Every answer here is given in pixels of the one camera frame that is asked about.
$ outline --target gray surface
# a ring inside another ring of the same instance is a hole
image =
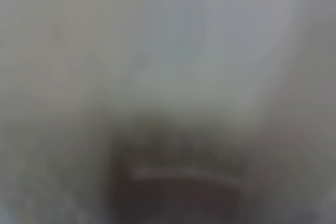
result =
[[[305,1],[183,1],[169,2],[166,13],[162,0],[1,0],[0,197],[18,224],[103,223],[97,188],[111,143],[106,107],[126,118],[139,108],[159,109],[186,117],[183,125],[196,123],[195,115],[249,130],[262,121],[264,95],[283,73],[273,79],[288,53],[283,38],[297,45],[305,34],[289,25]],[[298,223],[336,180],[334,0],[311,2],[303,49],[266,127],[260,223]],[[180,23],[169,19],[178,7]],[[160,29],[167,38],[158,37]],[[171,47],[176,34],[185,47]],[[149,55],[150,71],[133,68],[142,64],[134,51]],[[204,54],[194,68],[186,58],[166,58],[168,51]]]

